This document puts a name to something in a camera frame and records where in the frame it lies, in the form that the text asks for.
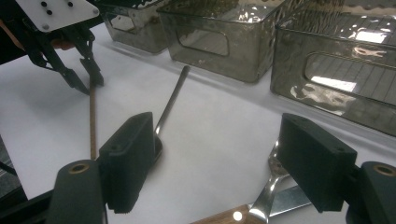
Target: clear plastic bin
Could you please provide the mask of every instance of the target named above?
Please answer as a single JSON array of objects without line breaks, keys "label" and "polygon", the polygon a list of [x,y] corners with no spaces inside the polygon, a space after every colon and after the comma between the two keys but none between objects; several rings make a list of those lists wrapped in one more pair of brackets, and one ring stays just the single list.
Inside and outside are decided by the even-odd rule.
[{"label": "clear plastic bin", "polygon": [[396,2],[309,1],[276,29],[272,92],[396,136]]},{"label": "clear plastic bin", "polygon": [[178,0],[160,7],[173,60],[244,82],[272,64],[275,24],[304,0]]},{"label": "clear plastic bin", "polygon": [[159,53],[168,43],[157,8],[169,0],[102,0],[97,2],[112,39],[117,42]]}]

